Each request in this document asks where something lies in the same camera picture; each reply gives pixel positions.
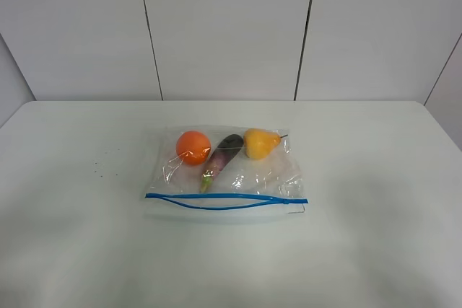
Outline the clear zip bag blue zipper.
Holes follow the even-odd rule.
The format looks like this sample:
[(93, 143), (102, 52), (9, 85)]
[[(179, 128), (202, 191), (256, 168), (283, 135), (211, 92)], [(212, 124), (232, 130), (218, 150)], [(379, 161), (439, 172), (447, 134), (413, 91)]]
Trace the clear zip bag blue zipper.
[[(238, 134), (244, 137), (249, 127), (199, 125), (165, 128), (156, 132), (158, 145), (152, 180), (143, 194), (146, 201), (156, 201), (183, 210), (226, 213), (268, 209), (289, 214), (305, 211), (305, 196), (300, 167), (291, 152), (287, 129), (264, 129), (287, 135), (264, 159), (252, 160), (245, 145), (215, 178), (206, 193), (200, 193), (204, 166), (222, 139)], [(199, 131), (211, 142), (207, 160), (200, 165), (185, 164), (176, 154), (179, 137), (186, 131)]]

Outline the purple eggplant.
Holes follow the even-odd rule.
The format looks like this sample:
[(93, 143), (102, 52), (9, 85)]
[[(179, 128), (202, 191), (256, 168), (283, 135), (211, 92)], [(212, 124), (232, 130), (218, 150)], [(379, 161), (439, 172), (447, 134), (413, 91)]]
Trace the purple eggplant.
[(215, 178), (241, 151), (243, 144), (243, 137), (238, 134), (231, 134), (221, 140), (204, 166), (204, 171), (201, 175), (200, 193), (207, 192)]

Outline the yellow pear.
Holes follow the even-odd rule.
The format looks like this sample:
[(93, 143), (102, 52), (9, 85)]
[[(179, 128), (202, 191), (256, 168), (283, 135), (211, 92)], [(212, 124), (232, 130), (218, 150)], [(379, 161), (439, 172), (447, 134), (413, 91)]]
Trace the yellow pear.
[(250, 128), (244, 133), (245, 154), (249, 159), (260, 160), (266, 158), (280, 145), (287, 135), (259, 128)]

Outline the orange fruit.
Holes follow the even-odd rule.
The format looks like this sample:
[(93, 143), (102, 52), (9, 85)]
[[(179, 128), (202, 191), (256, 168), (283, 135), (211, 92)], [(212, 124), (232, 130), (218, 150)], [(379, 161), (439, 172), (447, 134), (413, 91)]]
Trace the orange fruit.
[(186, 131), (176, 144), (176, 154), (187, 165), (203, 164), (211, 151), (209, 138), (199, 131)]

